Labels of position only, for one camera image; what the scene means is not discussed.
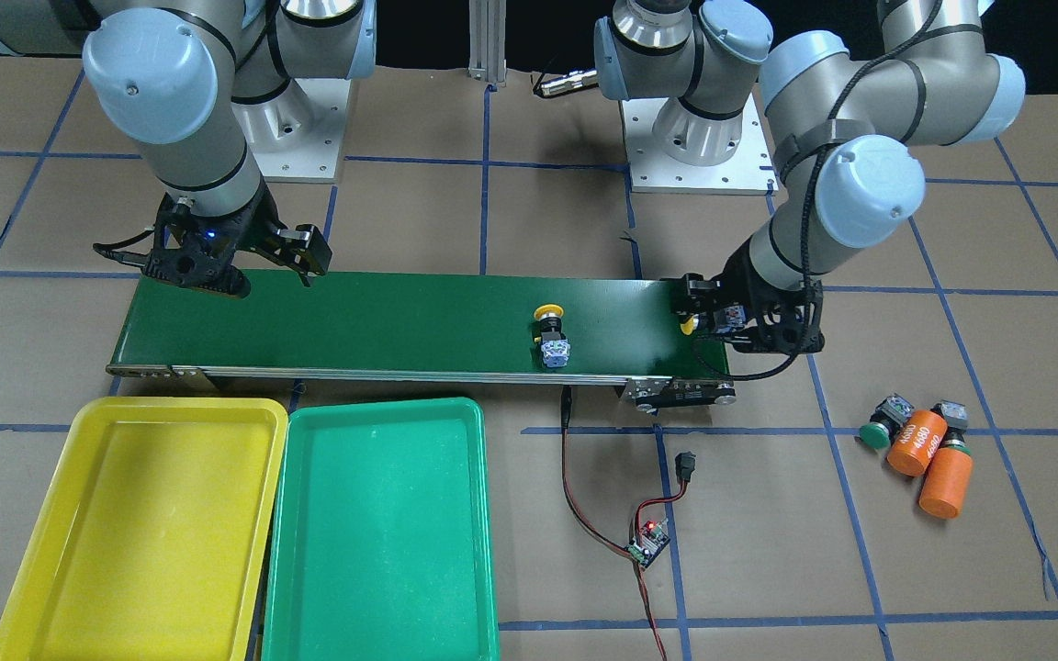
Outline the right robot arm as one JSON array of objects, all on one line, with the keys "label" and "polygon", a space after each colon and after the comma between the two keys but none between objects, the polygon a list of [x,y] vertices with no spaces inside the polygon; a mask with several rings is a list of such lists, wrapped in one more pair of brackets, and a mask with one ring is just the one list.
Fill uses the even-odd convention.
[{"label": "right robot arm", "polygon": [[373,1],[0,1],[0,55],[80,56],[107,118],[163,184],[156,221],[96,254],[148,279],[243,298],[252,252],[327,273],[318,227],[282,222],[257,161],[312,131],[303,79],[366,78]]}]

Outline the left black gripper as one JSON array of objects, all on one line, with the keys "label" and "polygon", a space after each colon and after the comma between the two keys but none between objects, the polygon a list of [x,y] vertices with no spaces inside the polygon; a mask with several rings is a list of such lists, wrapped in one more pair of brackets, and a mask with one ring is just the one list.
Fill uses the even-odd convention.
[{"label": "left black gripper", "polygon": [[740,354],[814,354],[826,346],[820,330],[823,290],[790,290],[759,275],[746,242],[714,277],[689,273],[673,280],[673,314],[693,338],[729,344]]}]

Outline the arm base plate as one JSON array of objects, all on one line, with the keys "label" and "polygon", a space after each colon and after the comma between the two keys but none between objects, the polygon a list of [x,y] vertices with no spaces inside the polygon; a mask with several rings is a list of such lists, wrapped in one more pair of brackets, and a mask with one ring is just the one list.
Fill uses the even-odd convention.
[{"label": "arm base plate", "polygon": [[232,105],[269,183],[336,183],[354,82],[298,79],[272,100]]},{"label": "arm base plate", "polygon": [[620,102],[634,192],[767,194],[780,189],[759,105],[738,116],[692,116],[676,99]]}]

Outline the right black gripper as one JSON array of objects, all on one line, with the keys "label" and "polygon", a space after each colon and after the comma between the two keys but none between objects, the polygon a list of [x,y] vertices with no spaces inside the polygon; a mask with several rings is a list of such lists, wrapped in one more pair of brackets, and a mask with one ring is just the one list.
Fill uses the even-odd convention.
[{"label": "right black gripper", "polygon": [[278,217],[276,201],[261,183],[244,207],[219,217],[202,217],[168,196],[158,208],[156,229],[170,229],[176,246],[158,234],[141,272],[166,284],[217,296],[245,298],[252,284],[232,263],[235,253],[253,252],[276,267],[297,272],[305,287],[328,273],[332,250],[320,227],[302,223],[290,229]]}]

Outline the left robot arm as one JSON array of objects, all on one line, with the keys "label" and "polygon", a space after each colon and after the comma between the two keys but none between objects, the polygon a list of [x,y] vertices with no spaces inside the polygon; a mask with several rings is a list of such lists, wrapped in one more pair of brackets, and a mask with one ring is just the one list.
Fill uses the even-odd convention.
[{"label": "left robot arm", "polygon": [[1019,116],[1025,73],[987,51],[975,1],[882,1],[878,20],[884,53],[864,62],[826,30],[776,43],[747,1],[617,1],[596,22],[602,93],[662,100],[650,134],[665,157],[693,167],[735,157],[759,89],[788,188],[718,275],[681,278],[671,309],[685,334],[743,353],[819,351],[820,279],[922,205],[908,147],[991,140]]}]

